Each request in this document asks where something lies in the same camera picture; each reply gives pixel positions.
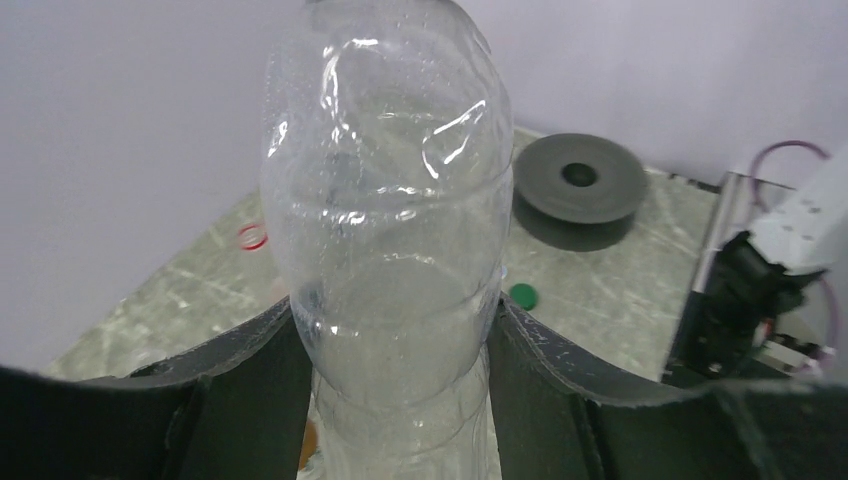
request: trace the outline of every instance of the orange object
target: orange object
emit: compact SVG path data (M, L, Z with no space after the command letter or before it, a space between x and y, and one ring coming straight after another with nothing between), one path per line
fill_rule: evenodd
M300 465L297 467L303 470L306 467L306 462L315 453L318 448L318 432L315 430L315 424L311 420L306 421L306 432L303 434L303 446L300 448Z

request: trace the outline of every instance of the gray disc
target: gray disc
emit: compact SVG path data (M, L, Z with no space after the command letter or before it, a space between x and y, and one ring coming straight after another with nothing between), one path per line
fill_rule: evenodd
M591 135L551 135L515 161L516 218L554 247L591 251L620 241L647 194L641 162Z

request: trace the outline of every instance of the plastic bottle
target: plastic bottle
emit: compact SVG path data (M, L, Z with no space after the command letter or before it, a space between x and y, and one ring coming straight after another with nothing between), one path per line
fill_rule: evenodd
M327 478L485 478L512 198L488 46L444 0L308 2L279 32L262 200Z

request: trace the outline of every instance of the white backdrop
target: white backdrop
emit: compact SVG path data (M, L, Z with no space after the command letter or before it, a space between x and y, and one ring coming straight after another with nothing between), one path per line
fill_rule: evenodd
M608 137L711 183L778 140L848 143L844 0L459 3L491 44L519 125ZM808 171L789 155L768 172Z
M0 362L46 365L255 187L266 48L299 3L0 1ZM459 3L535 130L706 181L848 140L845 0Z

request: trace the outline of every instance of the clear plastic bottle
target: clear plastic bottle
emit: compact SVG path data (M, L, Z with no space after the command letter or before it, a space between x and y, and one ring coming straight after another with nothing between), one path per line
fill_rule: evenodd
M287 20L262 199L320 374L328 478L484 478L481 347L512 198L488 46L445 0L308 2Z

